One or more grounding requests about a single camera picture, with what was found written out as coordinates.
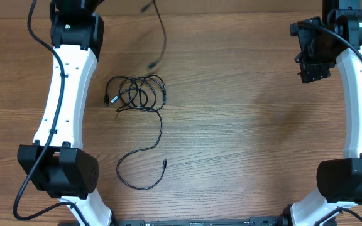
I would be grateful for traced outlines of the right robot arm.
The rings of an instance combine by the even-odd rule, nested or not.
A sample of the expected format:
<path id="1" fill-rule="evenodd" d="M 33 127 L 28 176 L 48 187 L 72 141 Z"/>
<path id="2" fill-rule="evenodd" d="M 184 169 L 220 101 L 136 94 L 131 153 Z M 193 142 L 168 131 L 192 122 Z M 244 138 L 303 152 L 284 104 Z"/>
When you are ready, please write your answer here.
<path id="1" fill-rule="evenodd" d="M 279 217 L 251 217 L 250 225 L 335 225 L 336 215 L 362 205 L 362 9 L 359 0 L 322 3 L 322 14 L 290 25 L 299 40 L 303 83 L 341 75 L 346 111 L 346 141 L 341 159 L 323 161 L 316 188 Z"/>

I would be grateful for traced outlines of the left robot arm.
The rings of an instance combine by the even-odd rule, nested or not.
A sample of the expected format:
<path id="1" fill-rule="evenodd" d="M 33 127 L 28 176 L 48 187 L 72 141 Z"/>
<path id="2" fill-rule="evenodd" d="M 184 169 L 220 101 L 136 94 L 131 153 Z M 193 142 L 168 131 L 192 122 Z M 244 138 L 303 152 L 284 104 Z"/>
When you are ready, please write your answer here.
<path id="1" fill-rule="evenodd" d="M 30 145 L 20 145 L 17 159 L 26 178 L 13 204 L 18 220 L 31 220 L 66 206 L 77 225 L 114 225 L 112 210 L 98 190 L 99 165 L 83 150 L 82 123 L 87 92 L 99 60 L 104 22 L 95 12 L 101 0 L 62 0 L 50 3 L 51 43 L 30 35 L 53 55 L 47 104 Z M 59 200 L 30 216 L 18 213 L 28 183 Z"/>

